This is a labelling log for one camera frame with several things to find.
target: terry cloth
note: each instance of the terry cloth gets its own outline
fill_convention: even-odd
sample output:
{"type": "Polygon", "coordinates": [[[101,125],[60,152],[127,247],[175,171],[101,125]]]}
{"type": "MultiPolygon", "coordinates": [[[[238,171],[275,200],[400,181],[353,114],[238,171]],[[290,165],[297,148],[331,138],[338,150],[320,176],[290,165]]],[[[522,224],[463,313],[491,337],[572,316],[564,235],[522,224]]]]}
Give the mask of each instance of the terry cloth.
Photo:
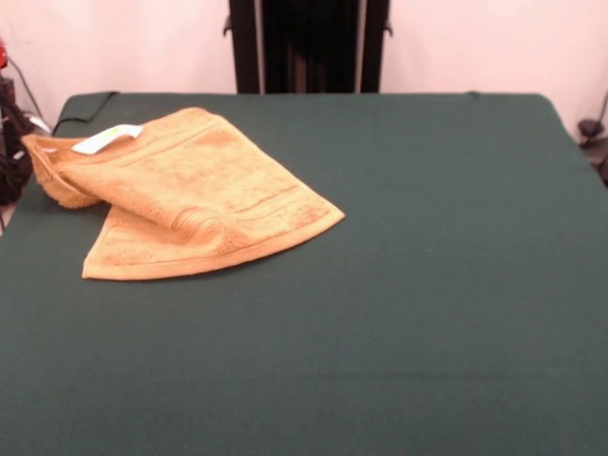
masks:
{"type": "Polygon", "coordinates": [[[82,139],[24,137],[45,191],[72,209],[112,207],[84,278],[214,271],[289,249],[344,217],[218,115],[187,108],[95,155],[82,139]]]}

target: cable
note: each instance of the cable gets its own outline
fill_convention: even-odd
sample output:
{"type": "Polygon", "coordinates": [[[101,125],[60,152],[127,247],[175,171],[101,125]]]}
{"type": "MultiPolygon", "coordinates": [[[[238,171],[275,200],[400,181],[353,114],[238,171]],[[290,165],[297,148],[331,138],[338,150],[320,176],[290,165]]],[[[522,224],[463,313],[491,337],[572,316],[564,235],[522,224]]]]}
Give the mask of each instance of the cable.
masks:
{"type": "Polygon", "coordinates": [[[42,115],[42,111],[40,110],[40,106],[36,102],[36,98],[33,96],[33,94],[31,93],[31,90],[29,89],[28,81],[26,81],[26,77],[23,75],[23,71],[21,71],[21,68],[17,64],[15,64],[14,60],[12,60],[10,57],[9,57],[9,63],[17,70],[17,73],[19,74],[19,79],[21,79],[21,82],[23,83],[23,87],[26,88],[26,92],[28,93],[28,96],[31,99],[31,102],[34,105],[34,108],[36,109],[36,114],[38,114],[41,119],[44,119],[44,117],[42,115]]]}
{"type": "Polygon", "coordinates": [[[603,176],[601,175],[601,172],[604,170],[604,167],[606,166],[606,164],[608,164],[608,155],[606,157],[604,157],[603,159],[601,159],[601,161],[598,164],[598,172],[599,172],[599,176],[602,177],[602,180],[603,180],[603,176]]]}
{"type": "Polygon", "coordinates": [[[15,127],[17,139],[21,140],[22,137],[31,133],[34,129],[34,124],[31,123],[24,113],[17,107],[14,100],[4,89],[4,79],[0,75],[0,108],[2,108],[3,116],[8,117],[11,120],[11,124],[15,127]]]}
{"type": "Polygon", "coordinates": [[[604,96],[604,103],[601,106],[601,111],[599,112],[598,122],[596,123],[596,129],[594,130],[593,136],[597,136],[599,134],[599,130],[601,128],[601,120],[606,115],[606,107],[608,107],[608,92],[606,92],[606,95],[604,96]]]}
{"type": "Polygon", "coordinates": [[[112,97],[114,97],[114,95],[120,95],[120,94],[121,94],[121,92],[116,92],[116,91],[107,92],[105,94],[105,98],[102,100],[102,102],[97,107],[97,109],[95,109],[95,111],[93,111],[87,117],[64,117],[62,119],[59,119],[59,121],[55,124],[55,127],[53,128],[52,136],[55,136],[55,134],[57,133],[57,130],[59,129],[61,124],[65,123],[65,122],[81,122],[83,124],[88,124],[90,122],[93,122],[95,120],[95,118],[97,117],[97,115],[102,111],[102,109],[104,109],[105,105],[107,105],[107,102],[109,102],[110,99],[112,97]]]}

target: green cloth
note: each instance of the green cloth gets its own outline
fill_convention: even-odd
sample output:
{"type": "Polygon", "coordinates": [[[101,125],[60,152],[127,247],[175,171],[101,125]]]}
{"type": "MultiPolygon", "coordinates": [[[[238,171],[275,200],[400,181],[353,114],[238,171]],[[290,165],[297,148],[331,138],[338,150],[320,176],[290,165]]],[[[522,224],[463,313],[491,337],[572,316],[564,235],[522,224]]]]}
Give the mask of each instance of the green cloth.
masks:
{"type": "Polygon", "coordinates": [[[82,280],[107,207],[32,182],[0,239],[0,454],[608,454],[608,195],[550,103],[121,94],[57,134],[191,105],[347,218],[209,275],[82,280]]]}

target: black cable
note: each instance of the black cable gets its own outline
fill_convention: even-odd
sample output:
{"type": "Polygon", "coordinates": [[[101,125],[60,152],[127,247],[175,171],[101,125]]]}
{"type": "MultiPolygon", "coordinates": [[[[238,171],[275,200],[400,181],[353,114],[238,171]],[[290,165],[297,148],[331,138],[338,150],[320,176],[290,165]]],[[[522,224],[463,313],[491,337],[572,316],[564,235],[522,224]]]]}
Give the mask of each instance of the black cable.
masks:
{"type": "Polygon", "coordinates": [[[608,155],[606,155],[603,159],[601,159],[601,161],[598,164],[598,172],[599,172],[600,176],[601,176],[601,172],[604,170],[604,167],[606,166],[607,163],[608,163],[608,155]]]}
{"type": "Polygon", "coordinates": [[[116,92],[116,91],[107,92],[105,94],[105,98],[102,100],[102,102],[99,104],[99,106],[97,106],[97,109],[95,109],[95,111],[90,113],[87,117],[64,117],[62,119],[59,119],[59,121],[53,128],[52,136],[55,136],[55,134],[57,133],[57,130],[59,129],[61,124],[65,123],[65,122],[80,122],[83,124],[89,124],[89,123],[93,122],[95,120],[95,118],[97,117],[97,115],[100,112],[102,112],[102,109],[104,109],[105,105],[107,105],[107,102],[109,102],[110,99],[112,97],[114,97],[114,95],[120,95],[120,94],[121,94],[121,92],[116,92]]]}
{"type": "Polygon", "coordinates": [[[599,117],[598,117],[598,121],[596,122],[596,128],[594,130],[593,137],[595,137],[599,134],[599,131],[601,129],[601,120],[606,115],[606,107],[608,107],[608,92],[606,92],[606,95],[604,96],[604,103],[601,106],[601,111],[599,112],[599,117]]]}
{"type": "Polygon", "coordinates": [[[34,95],[31,93],[31,90],[29,89],[28,81],[26,81],[26,77],[23,75],[23,71],[21,71],[21,68],[17,64],[15,64],[14,60],[12,60],[10,57],[9,57],[9,63],[17,70],[17,73],[19,74],[19,79],[21,79],[21,82],[23,83],[23,87],[26,89],[26,92],[28,93],[28,96],[31,99],[31,102],[34,105],[34,108],[36,109],[36,114],[38,114],[41,119],[44,119],[44,117],[42,115],[42,111],[40,110],[40,106],[36,102],[36,98],[34,97],[34,95]]]}

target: black stand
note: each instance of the black stand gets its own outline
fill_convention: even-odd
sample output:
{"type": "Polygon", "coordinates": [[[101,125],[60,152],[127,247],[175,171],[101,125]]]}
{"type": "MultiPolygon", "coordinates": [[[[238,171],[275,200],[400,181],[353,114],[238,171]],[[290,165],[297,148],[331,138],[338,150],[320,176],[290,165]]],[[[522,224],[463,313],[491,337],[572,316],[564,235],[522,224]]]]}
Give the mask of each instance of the black stand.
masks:
{"type": "Polygon", "coordinates": [[[238,93],[377,92],[390,0],[364,1],[231,0],[238,93]]]}

